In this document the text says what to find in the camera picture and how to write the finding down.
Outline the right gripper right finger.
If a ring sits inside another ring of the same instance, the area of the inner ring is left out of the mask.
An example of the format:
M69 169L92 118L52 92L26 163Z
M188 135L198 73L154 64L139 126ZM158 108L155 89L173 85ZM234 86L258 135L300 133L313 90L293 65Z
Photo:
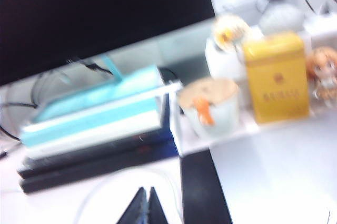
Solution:
M168 224L162 205L154 187L150 189L148 200L148 224Z

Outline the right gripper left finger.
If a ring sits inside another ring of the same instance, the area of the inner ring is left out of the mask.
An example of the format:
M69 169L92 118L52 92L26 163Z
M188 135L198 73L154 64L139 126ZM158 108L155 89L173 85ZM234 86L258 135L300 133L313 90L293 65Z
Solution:
M147 223L147 197L146 190L140 187L119 218L117 224L142 224Z

